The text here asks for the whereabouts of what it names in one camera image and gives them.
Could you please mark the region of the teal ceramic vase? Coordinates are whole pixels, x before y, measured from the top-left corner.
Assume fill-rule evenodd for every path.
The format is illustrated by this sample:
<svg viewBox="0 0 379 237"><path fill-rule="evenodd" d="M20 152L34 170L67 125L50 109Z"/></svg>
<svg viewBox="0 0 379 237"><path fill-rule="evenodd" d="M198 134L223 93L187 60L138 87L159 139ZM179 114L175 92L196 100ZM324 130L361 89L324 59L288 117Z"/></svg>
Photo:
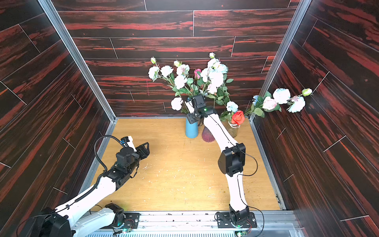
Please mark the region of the teal ceramic vase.
<svg viewBox="0 0 379 237"><path fill-rule="evenodd" d="M190 123L189 120L186 119L185 134L190 139L196 138L198 136L198 121Z"/></svg>

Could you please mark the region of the white peony flower spray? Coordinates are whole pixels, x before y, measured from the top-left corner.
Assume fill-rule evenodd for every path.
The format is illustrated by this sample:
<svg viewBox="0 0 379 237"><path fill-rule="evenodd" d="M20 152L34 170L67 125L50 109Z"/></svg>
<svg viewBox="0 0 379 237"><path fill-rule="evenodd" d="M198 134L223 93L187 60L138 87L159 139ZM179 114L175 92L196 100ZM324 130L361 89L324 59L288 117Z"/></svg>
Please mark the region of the white peony flower spray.
<svg viewBox="0 0 379 237"><path fill-rule="evenodd" d="M153 66L148 71L149 78L155 82L157 79L162 79L168 83L168 86L175 92L175 98L171 101L171 108L175 111L182 113L189 113L189 109L185 104L183 96L192 96L191 89L187 86L190 83L189 79L189 65L175 60L174 66L176 67L176 75L174 75L174 68L166 65L160 67L157 64L155 57L150 59Z"/></svg>

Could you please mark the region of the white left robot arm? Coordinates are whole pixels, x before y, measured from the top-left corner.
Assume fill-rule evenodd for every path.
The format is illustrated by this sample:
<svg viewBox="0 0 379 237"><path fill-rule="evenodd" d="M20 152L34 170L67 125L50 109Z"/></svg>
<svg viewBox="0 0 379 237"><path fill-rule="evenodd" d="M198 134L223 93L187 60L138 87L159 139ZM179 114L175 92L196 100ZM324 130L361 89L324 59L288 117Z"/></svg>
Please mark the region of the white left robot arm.
<svg viewBox="0 0 379 237"><path fill-rule="evenodd" d="M36 216L32 237L85 237L103 227L131 229L137 219L124 213L123 208L110 203L100 211L85 214L99 201L121 188L133 178L139 162L150 154L149 143L134 147L132 142L123 142L116 153L116 162L96 183L72 200L54 208L46 208Z"/></svg>

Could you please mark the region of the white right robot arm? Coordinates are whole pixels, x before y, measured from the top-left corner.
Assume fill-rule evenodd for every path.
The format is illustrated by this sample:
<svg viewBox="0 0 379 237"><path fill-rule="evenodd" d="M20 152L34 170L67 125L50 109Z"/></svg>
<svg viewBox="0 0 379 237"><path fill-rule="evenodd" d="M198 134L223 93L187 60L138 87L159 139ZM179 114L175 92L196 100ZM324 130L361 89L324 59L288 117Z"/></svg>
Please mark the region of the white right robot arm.
<svg viewBox="0 0 379 237"><path fill-rule="evenodd" d="M214 107L207 106L202 95L196 95L192 99L188 98L185 105L189 110L187 114L189 123L202 120L220 147L221 155L218 166L228 182L230 219L233 225L239 227L250 217L242 181L246 147L228 133Z"/></svg>

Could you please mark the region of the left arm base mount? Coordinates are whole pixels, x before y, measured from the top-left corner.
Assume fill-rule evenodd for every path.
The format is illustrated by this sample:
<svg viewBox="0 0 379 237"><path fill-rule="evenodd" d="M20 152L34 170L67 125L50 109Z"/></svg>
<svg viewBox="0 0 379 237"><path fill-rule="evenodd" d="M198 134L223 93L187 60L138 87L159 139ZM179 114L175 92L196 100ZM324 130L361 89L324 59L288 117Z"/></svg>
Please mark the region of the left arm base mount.
<svg viewBox="0 0 379 237"><path fill-rule="evenodd" d="M114 217L110 225L107 227L115 229L137 229L140 213L125 212L120 206L110 203L105 205L105 208L111 209Z"/></svg>

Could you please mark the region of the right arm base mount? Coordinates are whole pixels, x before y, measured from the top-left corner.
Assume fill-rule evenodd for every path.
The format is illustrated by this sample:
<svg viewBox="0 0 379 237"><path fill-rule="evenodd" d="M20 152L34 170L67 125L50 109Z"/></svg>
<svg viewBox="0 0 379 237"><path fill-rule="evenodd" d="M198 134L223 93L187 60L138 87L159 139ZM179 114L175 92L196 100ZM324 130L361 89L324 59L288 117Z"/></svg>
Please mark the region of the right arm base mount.
<svg viewBox="0 0 379 237"><path fill-rule="evenodd" d="M231 212L216 212L214 216L218 228L257 228L254 213L242 213L242 215Z"/></svg>

